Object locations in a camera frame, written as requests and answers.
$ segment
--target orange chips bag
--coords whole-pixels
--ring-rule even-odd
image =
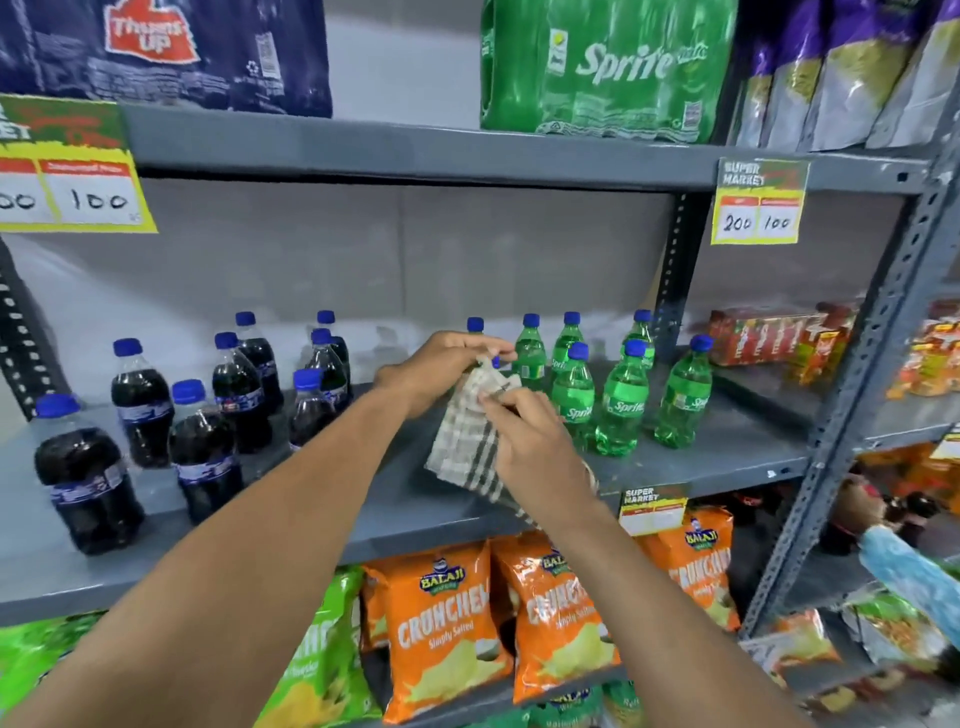
[[[566,559],[539,532],[496,539],[493,559],[519,597],[514,702],[552,690],[620,655]]]
[[[680,528],[640,536],[636,542],[713,621],[728,632],[739,628],[727,581],[733,516],[723,508],[692,508]]]
[[[490,616],[490,546],[467,544],[367,565],[386,589],[396,725],[483,683],[514,660]]]

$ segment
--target price tag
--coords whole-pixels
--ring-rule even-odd
[[[796,243],[809,168],[805,161],[722,158],[710,245]]]
[[[620,525],[631,536],[680,528],[689,492],[689,483],[625,491],[620,498]]]
[[[120,109],[0,94],[0,232],[156,232]]]

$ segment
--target hand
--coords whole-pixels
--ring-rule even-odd
[[[499,402],[484,397],[480,403],[500,435],[497,474],[543,528],[563,527],[599,502],[590,489],[587,467],[545,394],[514,389]]]
[[[437,331],[402,364],[380,367],[373,384],[389,388],[407,405],[407,419],[419,417],[450,389],[477,356],[514,361],[514,345],[495,336]]]

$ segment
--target person's arm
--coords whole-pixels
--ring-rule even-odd
[[[441,332],[300,452],[187,535],[4,728],[250,728],[320,606],[373,475],[501,339]]]
[[[519,389],[484,406],[500,435],[497,473],[593,599],[651,725],[697,725],[707,710],[713,728],[809,728],[788,696],[593,497],[546,396]]]

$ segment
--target dark soda bottle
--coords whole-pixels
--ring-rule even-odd
[[[344,364],[333,350],[333,336],[329,328],[314,328],[310,332],[310,341],[313,342],[313,353],[306,369],[321,371],[320,391],[327,400],[343,412],[349,404],[347,391],[347,375],[344,373]]]
[[[240,339],[240,352],[256,367],[263,386],[263,398],[267,405],[267,414],[274,414],[283,408],[283,392],[280,390],[280,378],[276,374],[274,349],[256,327],[256,316],[252,311],[240,311],[234,316],[237,326],[237,338]]]
[[[242,454],[260,452],[274,438],[260,375],[237,348],[240,342],[233,331],[221,331],[213,341],[221,355],[213,368],[213,397],[233,424],[237,450]]]
[[[347,342],[343,336],[337,336],[337,329],[334,325],[337,323],[336,314],[330,309],[317,311],[317,323],[321,328],[329,328],[330,336],[333,339],[333,350],[340,357],[340,362],[344,365],[344,372],[347,374],[347,398],[353,399],[353,379],[350,377],[350,352],[347,349]]]
[[[337,410],[320,389],[323,373],[319,369],[297,369],[294,389],[297,399],[290,416],[290,449],[296,452],[310,438],[337,419]]]
[[[177,417],[170,430],[170,459],[186,510],[195,525],[243,490],[236,436],[227,417],[206,400],[204,383],[174,383]]]
[[[100,427],[78,416],[72,395],[36,401],[42,437],[34,468],[49,486],[54,508],[82,553],[94,556],[130,544],[143,523],[120,448]]]
[[[166,468],[167,434],[174,419],[167,382],[143,357],[138,339],[117,339],[113,353],[120,372],[110,385],[110,398],[130,443],[130,457],[141,468]]]

